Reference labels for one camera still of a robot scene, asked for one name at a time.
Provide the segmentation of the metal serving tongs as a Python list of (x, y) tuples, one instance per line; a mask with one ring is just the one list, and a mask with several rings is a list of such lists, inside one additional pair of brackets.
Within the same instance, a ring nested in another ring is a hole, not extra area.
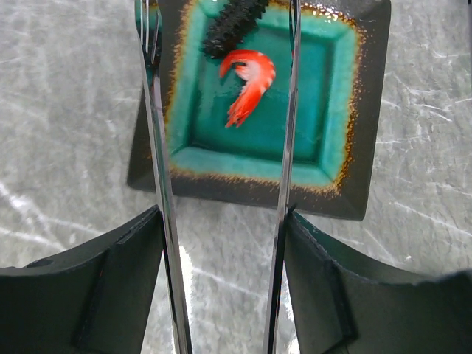
[[(162, 110), (159, 75), (162, 52), (162, 26), (160, 24), (161, 16), (158, 2), (135, 1), (134, 16), (141, 46), (142, 82), (153, 163), (153, 178), (157, 201), (162, 211), (164, 222), (164, 260), (169, 288), (174, 345), (177, 353), (191, 353), (192, 341), (171, 186), (170, 154), (167, 150)], [(282, 156), (282, 175), (277, 203), (278, 226), (274, 236), (269, 297), (265, 317), (264, 353), (275, 353), (277, 348), (286, 223), (291, 212), (288, 204), (298, 106), (301, 44), (301, 4), (299, 1), (290, 1), (289, 3), (289, 28), (292, 56), (291, 76), (285, 143)]]

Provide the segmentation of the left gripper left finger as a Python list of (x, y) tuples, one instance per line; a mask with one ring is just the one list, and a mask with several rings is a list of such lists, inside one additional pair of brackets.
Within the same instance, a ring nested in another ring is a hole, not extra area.
[(3, 353), (139, 353), (163, 251), (157, 206), (72, 249), (1, 270)]

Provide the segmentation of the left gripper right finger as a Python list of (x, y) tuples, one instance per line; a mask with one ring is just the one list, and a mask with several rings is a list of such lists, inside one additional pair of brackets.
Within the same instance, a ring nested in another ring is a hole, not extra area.
[(471, 271), (428, 277), (288, 219), (285, 267), (302, 353), (469, 353)]

